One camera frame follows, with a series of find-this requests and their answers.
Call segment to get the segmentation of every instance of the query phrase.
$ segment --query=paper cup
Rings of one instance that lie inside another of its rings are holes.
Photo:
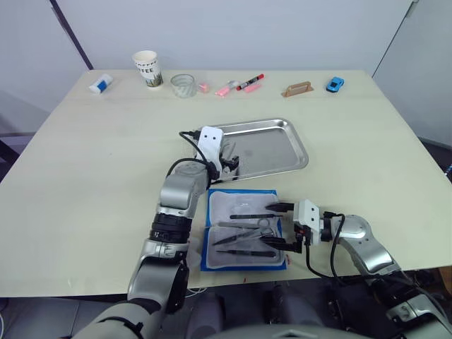
[[[146,80],[146,85],[149,87],[158,87],[163,84],[157,53],[154,51],[139,51],[132,55],[132,59],[140,74]]]

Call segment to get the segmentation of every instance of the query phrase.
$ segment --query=white wall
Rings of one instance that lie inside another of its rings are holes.
[[[85,64],[47,0],[0,1],[0,134],[35,132]]]
[[[95,68],[364,69],[410,0],[59,0]],[[0,1],[0,134],[38,130],[86,70],[48,0]]]
[[[364,69],[411,0],[59,0],[97,69],[153,49],[166,69]]]
[[[375,81],[420,137],[452,146],[452,0],[420,0]]]

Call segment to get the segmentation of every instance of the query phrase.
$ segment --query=robotic arm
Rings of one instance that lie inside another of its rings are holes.
[[[175,162],[165,179],[150,236],[144,242],[129,284],[127,300],[106,309],[74,339],[156,338],[165,315],[183,306],[189,278],[185,258],[198,199],[212,181],[233,177],[239,164],[238,157],[223,159],[224,154],[232,153],[233,146],[225,150],[220,129],[206,126],[187,134],[198,140],[197,145],[189,140],[198,152],[194,159]],[[288,244],[282,238],[262,237],[265,243],[276,249],[301,253],[304,242],[308,268],[310,246],[329,241],[333,241],[333,248],[336,244],[343,245],[362,279],[389,308],[388,317],[407,330],[401,338],[452,338],[451,326],[439,308],[418,287],[407,282],[399,265],[372,235],[366,220],[334,213],[325,213],[320,218],[319,209],[308,200],[297,204],[279,203],[268,209],[294,211],[296,242]],[[328,328],[289,325],[273,325],[271,330],[267,326],[241,328],[216,337],[279,338],[275,336],[278,331],[280,334],[286,331],[288,336],[303,331],[313,338],[318,335],[362,338]]]
[[[76,339],[155,338],[164,316],[184,305],[189,279],[185,258],[198,199],[224,169],[231,173],[238,167],[238,157],[225,160],[221,156],[221,129],[205,126],[188,134],[198,139],[198,145],[189,140],[198,152],[194,160],[178,160],[174,173],[171,169],[165,179],[127,301],[102,312]]]
[[[388,307],[387,317],[403,329],[404,336],[400,338],[452,338],[452,326],[436,300],[402,272],[394,258],[375,239],[364,218],[325,212],[322,219],[319,208],[309,200],[296,204],[276,203],[267,206],[267,209],[276,212],[294,211],[296,242],[287,244],[284,239],[274,237],[261,239],[276,249],[299,253],[304,241],[307,267],[310,269],[309,247],[333,241],[332,278],[343,285],[345,281],[336,275],[333,260],[335,243],[344,246],[361,274],[359,280],[369,285],[376,298]]]

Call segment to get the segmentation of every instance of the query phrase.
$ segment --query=glass cup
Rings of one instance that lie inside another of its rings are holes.
[[[196,94],[195,78],[189,74],[177,74],[171,78],[174,95],[177,97],[193,97]]]

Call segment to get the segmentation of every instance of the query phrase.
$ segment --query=pink eraser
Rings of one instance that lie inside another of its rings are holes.
[[[252,92],[254,90],[257,90],[259,87],[261,87],[261,84],[260,83],[255,83],[253,85],[245,87],[243,90],[245,92],[247,92],[247,93],[250,93],[250,92]]]
[[[219,95],[220,97],[224,97],[226,94],[230,92],[229,87],[223,87],[215,92],[215,95]]]

